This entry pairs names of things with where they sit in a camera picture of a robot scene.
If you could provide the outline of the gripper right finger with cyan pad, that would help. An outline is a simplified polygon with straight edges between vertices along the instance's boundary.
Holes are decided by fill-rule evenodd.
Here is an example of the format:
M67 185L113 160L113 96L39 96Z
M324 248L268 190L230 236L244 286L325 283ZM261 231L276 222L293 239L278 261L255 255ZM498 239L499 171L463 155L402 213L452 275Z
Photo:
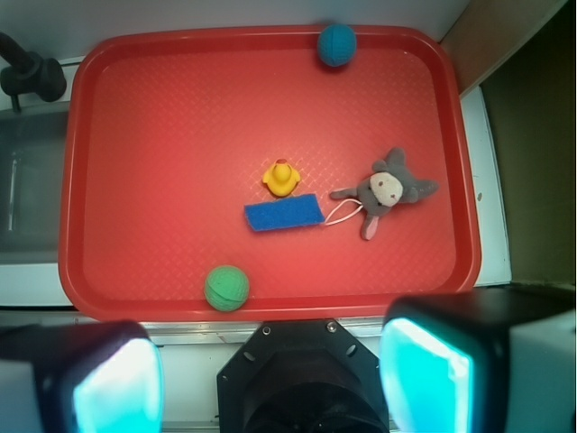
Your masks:
M573 432L576 294L507 286L405 296L380 337L380 380L402 432Z

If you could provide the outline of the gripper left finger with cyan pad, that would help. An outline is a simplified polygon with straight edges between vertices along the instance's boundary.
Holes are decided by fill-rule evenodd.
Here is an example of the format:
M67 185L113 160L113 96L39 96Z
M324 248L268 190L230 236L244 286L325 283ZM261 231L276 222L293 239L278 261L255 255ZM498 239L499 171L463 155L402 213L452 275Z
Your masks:
M1 329L3 432L159 432L159 348L132 321Z

